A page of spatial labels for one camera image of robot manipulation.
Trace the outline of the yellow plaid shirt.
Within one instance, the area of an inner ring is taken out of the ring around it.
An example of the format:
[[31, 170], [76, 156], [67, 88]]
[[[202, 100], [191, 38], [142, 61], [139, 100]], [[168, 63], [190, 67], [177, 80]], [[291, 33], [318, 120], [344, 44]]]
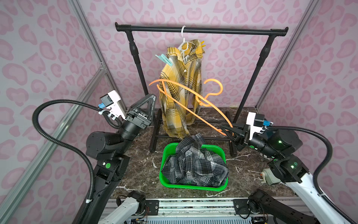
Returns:
[[[178, 82], [198, 94], [202, 94], [201, 64], [205, 51], [198, 39], [188, 42], [186, 55], [189, 55], [189, 58], [186, 64], [183, 63], [178, 48], [167, 48], [167, 57], [172, 60], [173, 65], [169, 66], [166, 64], [161, 71], [160, 78]], [[191, 92], [171, 83], [165, 83], [165, 87], [170, 96], [186, 107], [191, 102], [193, 106], [192, 111], [195, 114], [199, 113], [200, 105]], [[166, 133], [170, 137], [178, 139], [183, 139], [189, 135], [187, 127], [194, 123], [196, 117], [161, 92], [159, 93], [159, 101], [162, 111], [163, 129]]]

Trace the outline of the orange plastic hanger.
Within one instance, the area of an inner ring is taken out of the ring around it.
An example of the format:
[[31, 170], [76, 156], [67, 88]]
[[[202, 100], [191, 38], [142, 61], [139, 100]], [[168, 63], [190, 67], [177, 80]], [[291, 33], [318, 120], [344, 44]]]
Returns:
[[186, 106], [184, 106], [182, 103], [180, 103], [179, 101], [177, 101], [176, 99], [174, 99], [172, 96], [170, 96], [168, 93], [167, 93], [167, 90], [166, 90], [166, 87], [165, 87], [165, 83], [171, 83], [171, 84], [174, 84], [174, 85], [177, 85], [189, 92], [191, 92], [194, 96], [195, 96], [195, 100], [199, 103], [199, 105], [201, 106], [204, 106], [204, 107], [212, 107], [214, 108], [224, 119], [225, 121], [229, 124], [230, 127], [233, 127], [231, 121], [228, 119], [228, 117], [217, 107], [215, 106], [213, 103], [211, 103], [209, 100], [208, 100], [208, 97], [209, 96], [218, 96], [220, 95], [222, 92], [223, 92], [223, 85], [220, 81], [218, 81], [217, 79], [214, 79], [214, 78], [210, 78], [210, 79], [207, 79], [204, 81], [204, 84], [208, 83], [208, 82], [215, 82], [216, 84], [219, 85], [220, 87], [220, 91], [217, 92], [217, 93], [209, 93], [207, 94], [207, 96], [203, 97], [201, 96], [200, 94], [198, 94], [197, 92], [193, 91], [192, 89], [178, 83], [178, 82], [175, 82], [175, 81], [171, 81], [171, 80], [168, 80], [168, 79], [157, 79], [157, 80], [154, 80], [152, 81], [149, 85], [153, 85], [154, 83], [161, 83], [162, 86], [163, 86], [163, 89], [160, 88], [159, 85], [157, 85], [157, 89], [162, 93], [164, 94], [166, 97], [170, 98], [172, 101], [174, 101], [175, 103], [177, 103], [179, 106], [183, 107], [185, 110], [187, 110], [188, 112], [190, 112], [192, 115], [194, 115], [196, 118], [198, 118], [199, 120], [203, 121], [205, 124], [207, 124], [208, 126], [210, 126], [212, 129], [214, 129], [215, 131], [217, 131], [218, 133], [226, 136], [226, 134], [221, 130], [221, 129], [218, 129], [216, 127], [214, 127], [211, 123], [209, 123], [208, 121], [206, 121], [205, 119], [203, 119], [202, 117], [200, 117], [199, 115], [195, 114], [193, 111], [189, 110]]

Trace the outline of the grey plaid shirt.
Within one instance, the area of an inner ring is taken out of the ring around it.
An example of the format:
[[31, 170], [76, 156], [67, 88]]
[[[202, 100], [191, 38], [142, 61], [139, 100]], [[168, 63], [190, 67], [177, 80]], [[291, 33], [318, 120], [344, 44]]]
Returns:
[[225, 160], [209, 150], [198, 133], [186, 137], [174, 147], [161, 168], [161, 173], [174, 185], [218, 188], [226, 183], [229, 169]]

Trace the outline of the white plastic hanger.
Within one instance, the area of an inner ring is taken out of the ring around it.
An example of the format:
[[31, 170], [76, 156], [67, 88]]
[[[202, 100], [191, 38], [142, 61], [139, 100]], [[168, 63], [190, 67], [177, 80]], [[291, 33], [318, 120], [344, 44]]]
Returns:
[[186, 38], [184, 37], [184, 29], [186, 26], [182, 26], [181, 28], [181, 37], [183, 38], [182, 43], [179, 45], [178, 50], [180, 51], [181, 58], [183, 60], [183, 63], [186, 64], [189, 58], [189, 55], [186, 55], [186, 50], [188, 49], [188, 41], [186, 41]]

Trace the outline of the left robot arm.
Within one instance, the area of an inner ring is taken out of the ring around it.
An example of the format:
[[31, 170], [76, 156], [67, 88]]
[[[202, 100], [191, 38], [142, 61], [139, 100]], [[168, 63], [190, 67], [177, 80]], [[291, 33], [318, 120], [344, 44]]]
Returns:
[[[93, 132], [86, 142], [86, 152], [64, 143], [43, 130], [39, 122], [39, 115], [46, 107], [55, 104], [69, 103], [95, 110], [115, 128], [115, 133]], [[148, 94], [133, 104], [124, 121], [111, 119], [110, 112], [103, 106], [93, 106], [84, 102], [70, 99], [56, 99], [38, 106], [32, 115], [35, 130], [45, 139], [78, 154], [85, 162], [90, 177], [89, 190], [78, 211], [75, 224], [96, 224], [113, 193], [122, 180], [128, 167], [130, 157], [125, 155], [141, 130], [151, 125], [154, 118], [156, 96]]]

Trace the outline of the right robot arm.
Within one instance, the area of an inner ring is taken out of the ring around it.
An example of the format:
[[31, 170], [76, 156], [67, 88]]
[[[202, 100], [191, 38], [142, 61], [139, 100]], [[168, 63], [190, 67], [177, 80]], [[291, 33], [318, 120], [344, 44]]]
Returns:
[[[263, 124], [262, 127], [221, 124], [221, 129], [238, 151], [249, 147], [272, 158], [268, 166], [273, 176], [291, 188], [313, 216], [299, 215], [291, 208], [284, 208], [259, 190], [250, 195], [250, 199], [261, 205], [269, 214], [289, 224], [353, 224], [354, 220], [333, 203], [318, 183], [319, 173], [333, 156], [333, 147], [329, 140], [306, 128], [274, 126], [268, 121]], [[326, 156], [314, 173], [294, 155], [303, 144], [297, 132], [310, 134], [326, 146]]]

